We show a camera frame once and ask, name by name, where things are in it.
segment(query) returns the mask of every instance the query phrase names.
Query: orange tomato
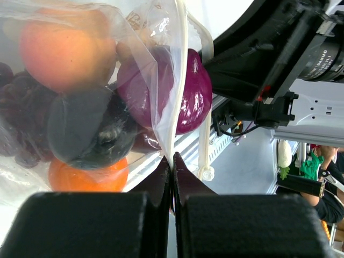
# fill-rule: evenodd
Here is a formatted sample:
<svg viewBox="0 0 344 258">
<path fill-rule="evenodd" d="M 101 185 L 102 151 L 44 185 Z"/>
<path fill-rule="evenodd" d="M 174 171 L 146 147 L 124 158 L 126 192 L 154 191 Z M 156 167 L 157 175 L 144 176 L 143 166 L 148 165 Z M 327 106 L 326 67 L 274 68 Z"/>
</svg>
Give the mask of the orange tomato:
<svg viewBox="0 0 344 258">
<path fill-rule="evenodd" d="M 49 182 L 54 191 L 121 192 L 129 170 L 124 158 L 107 168 L 82 170 L 54 159 L 49 167 Z"/>
</svg>

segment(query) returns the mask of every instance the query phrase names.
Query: black plum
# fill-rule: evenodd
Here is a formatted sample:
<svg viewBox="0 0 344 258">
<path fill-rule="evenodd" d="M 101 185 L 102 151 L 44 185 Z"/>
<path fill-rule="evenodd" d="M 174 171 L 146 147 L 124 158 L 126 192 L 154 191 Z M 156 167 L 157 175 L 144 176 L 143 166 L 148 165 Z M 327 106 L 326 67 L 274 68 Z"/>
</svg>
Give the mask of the black plum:
<svg viewBox="0 0 344 258">
<path fill-rule="evenodd" d="M 59 96 L 48 120 L 54 156 L 81 169 L 115 164 L 131 150 L 136 134 L 136 122 L 124 102 L 104 87 Z"/>
</svg>

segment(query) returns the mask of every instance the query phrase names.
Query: person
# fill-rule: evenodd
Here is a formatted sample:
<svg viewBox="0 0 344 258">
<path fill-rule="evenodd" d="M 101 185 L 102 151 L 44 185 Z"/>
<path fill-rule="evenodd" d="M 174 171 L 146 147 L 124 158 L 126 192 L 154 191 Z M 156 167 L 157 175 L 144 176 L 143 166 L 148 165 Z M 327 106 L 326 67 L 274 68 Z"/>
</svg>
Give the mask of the person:
<svg viewBox="0 0 344 258">
<path fill-rule="evenodd" d="M 341 174 L 344 173 L 344 148 L 339 148 L 337 152 L 337 161 L 335 163 Z"/>
<path fill-rule="evenodd" d="M 322 155 L 324 157 L 321 168 L 329 171 L 335 179 L 344 185 L 343 173 L 338 169 L 339 162 L 344 161 L 344 159 L 337 158 L 336 164 L 332 161 L 337 151 L 338 149 L 334 147 L 320 146 L 320 148 L 317 149 L 317 154 L 318 156 Z M 344 206 L 341 204 L 341 202 L 344 203 L 344 192 L 329 182 L 325 183 L 325 190 L 322 198 L 304 192 L 300 192 L 300 194 L 314 207 L 321 220 L 327 223 L 340 222 L 344 218 Z M 276 193 L 290 194 L 293 192 L 294 191 L 279 187 Z"/>
</svg>

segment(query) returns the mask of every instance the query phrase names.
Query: hand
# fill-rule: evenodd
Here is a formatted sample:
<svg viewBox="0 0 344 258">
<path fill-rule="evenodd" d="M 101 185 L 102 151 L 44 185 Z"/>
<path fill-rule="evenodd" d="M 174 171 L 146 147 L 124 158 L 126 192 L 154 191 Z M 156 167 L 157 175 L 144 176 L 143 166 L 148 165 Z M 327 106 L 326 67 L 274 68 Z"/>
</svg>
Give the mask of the hand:
<svg viewBox="0 0 344 258">
<path fill-rule="evenodd" d="M 338 148 L 329 147 L 329 146 L 320 146 L 320 151 L 318 151 L 318 155 L 324 156 L 325 160 L 331 160 L 333 156 L 337 153 Z"/>
</svg>

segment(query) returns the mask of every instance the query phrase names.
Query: peach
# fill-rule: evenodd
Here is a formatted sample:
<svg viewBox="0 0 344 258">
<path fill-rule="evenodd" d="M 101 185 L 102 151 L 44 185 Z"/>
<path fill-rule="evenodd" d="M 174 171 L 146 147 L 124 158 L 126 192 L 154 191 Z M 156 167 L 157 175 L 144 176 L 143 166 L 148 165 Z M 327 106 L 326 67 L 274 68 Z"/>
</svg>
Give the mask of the peach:
<svg viewBox="0 0 344 258">
<path fill-rule="evenodd" d="M 28 21 L 20 37 L 27 71 L 56 92 L 106 85 L 116 65 L 107 17 L 99 10 L 40 9 L 38 14 L 50 20 Z"/>
</svg>

